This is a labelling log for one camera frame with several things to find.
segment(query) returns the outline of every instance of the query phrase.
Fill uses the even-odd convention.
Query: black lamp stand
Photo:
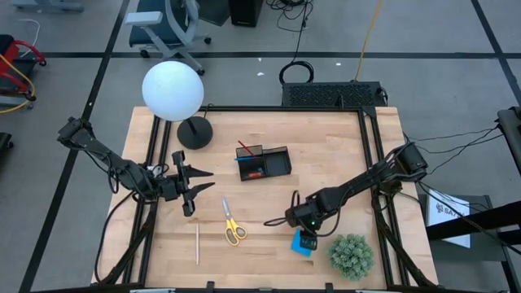
[[[184,120],[177,129],[179,142],[190,150],[198,150],[207,146],[212,137],[212,125],[208,120],[199,116]]]

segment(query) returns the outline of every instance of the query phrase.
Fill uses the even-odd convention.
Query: wooden table
[[[383,149],[387,154],[404,143],[400,120],[397,110],[392,107],[378,108],[377,113]],[[310,258],[290,249],[295,228],[263,226],[264,221],[284,216],[293,190],[299,190],[305,197],[366,171],[356,113],[209,112],[207,118],[213,126],[213,139],[201,150],[185,150],[185,164],[215,173],[213,177],[193,179],[191,185],[206,181],[214,181],[216,185],[199,194],[192,217],[183,216],[182,200],[160,201],[147,286],[201,288],[206,287],[207,281],[215,281],[217,288],[322,289],[326,282],[332,282],[335,289],[386,288],[368,190],[348,201],[342,210],[339,228],[334,235],[319,239],[318,249]],[[134,108],[123,157],[137,162],[145,160],[152,121],[153,115],[147,108]],[[183,149],[177,140],[177,126],[178,123],[173,125],[169,141],[167,163],[171,167],[170,154]],[[155,160],[159,156],[162,127]],[[234,161],[235,148],[239,147],[237,140],[246,145],[262,144],[264,148],[287,146],[293,167],[291,175],[241,182]],[[410,183],[404,184],[404,192],[417,196]],[[127,190],[123,190],[114,195],[111,208],[126,194]],[[223,196],[228,200],[234,219],[248,231],[247,238],[238,247],[232,247],[225,240]],[[425,275],[437,282],[418,203],[397,196],[395,205],[405,250]],[[129,244],[134,211],[135,202],[129,200],[115,213],[107,228],[100,260],[102,276],[119,260]],[[200,227],[200,265],[195,263],[196,224]],[[324,222],[321,232],[329,231],[333,224],[334,219]],[[338,234],[366,237],[376,262],[367,278],[350,282],[328,265],[326,250]],[[389,251],[393,277],[399,284],[396,255],[390,246]],[[141,252],[137,253],[133,280],[137,280],[140,259]]]

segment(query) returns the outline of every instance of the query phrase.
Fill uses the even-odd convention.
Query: green succulent
[[[339,235],[329,248],[329,263],[339,269],[343,278],[363,279],[374,265],[374,253],[362,235]]]

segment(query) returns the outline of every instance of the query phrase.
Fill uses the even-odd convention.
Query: white spherical lamp
[[[151,68],[142,84],[147,107],[159,118],[184,120],[177,129],[181,144],[191,150],[205,147],[213,136],[212,126],[203,117],[192,117],[204,98],[199,75],[184,63],[165,61]]]

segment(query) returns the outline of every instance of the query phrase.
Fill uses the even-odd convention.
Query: blue sticky note
[[[295,236],[293,237],[293,242],[291,242],[291,249],[292,249],[292,251],[296,251],[303,256],[307,256],[307,257],[311,256],[310,249],[300,247],[300,229],[297,229],[295,232]]]

